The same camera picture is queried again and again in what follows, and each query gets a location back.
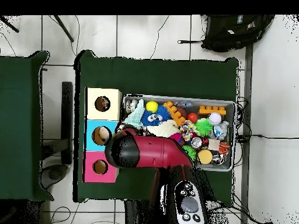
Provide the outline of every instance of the orange lego brick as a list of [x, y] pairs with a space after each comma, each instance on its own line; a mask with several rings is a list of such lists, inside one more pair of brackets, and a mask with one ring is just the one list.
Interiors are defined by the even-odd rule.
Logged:
[[226, 115], [227, 111], [224, 107], [200, 106], [199, 114], [219, 113], [221, 116]]
[[173, 105], [172, 101], [165, 102], [163, 104], [171, 114], [172, 119], [175, 121], [175, 123], [180, 126], [182, 125], [186, 119], [184, 117], [181, 117], [182, 114], [178, 111], [178, 109]]

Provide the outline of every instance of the pink box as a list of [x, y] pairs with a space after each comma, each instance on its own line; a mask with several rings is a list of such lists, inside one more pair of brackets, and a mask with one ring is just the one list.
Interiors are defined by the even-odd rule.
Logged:
[[[108, 169], [105, 174], [97, 174], [93, 170], [93, 164], [97, 160], [104, 160], [107, 163]], [[86, 151], [85, 182], [114, 183], [118, 174], [119, 169], [108, 163], [104, 151]]]

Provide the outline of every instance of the white ball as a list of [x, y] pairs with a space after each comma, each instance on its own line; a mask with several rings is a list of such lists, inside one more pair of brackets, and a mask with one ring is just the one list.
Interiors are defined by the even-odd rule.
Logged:
[[221, 122], [221, 115], [219, 113], [213, 112], [209, 115], [208, 120], [212, 125], [220, 124]]

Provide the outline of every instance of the green table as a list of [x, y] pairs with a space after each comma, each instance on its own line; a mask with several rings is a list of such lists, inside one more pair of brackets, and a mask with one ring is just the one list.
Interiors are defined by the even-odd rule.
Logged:
[[[148, 200], [156, 170], [121, 169], [113, 184], [83, 183], [85, 88], [114, 88], [126, 93], [231, 100], [236, 98], [238, 60], [166, 61], [126, 58], [96, 58], [92, 51], [82, 51], [75, 60], [75, 150], [74, 200], [132, 199]], [[232, 171], [207, 171], [216, 200], [231, 206]]]
[[39, 183], [40, 73], [48, 52], [0, 57], [0, 199], [52, 200]]

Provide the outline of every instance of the orange ball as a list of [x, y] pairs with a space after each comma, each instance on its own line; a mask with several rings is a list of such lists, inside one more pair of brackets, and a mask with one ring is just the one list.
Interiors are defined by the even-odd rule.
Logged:
[[196, 123], [199, 119], [196, 113], [189, 113], [187, 119], [190, 120], [192, 123]]

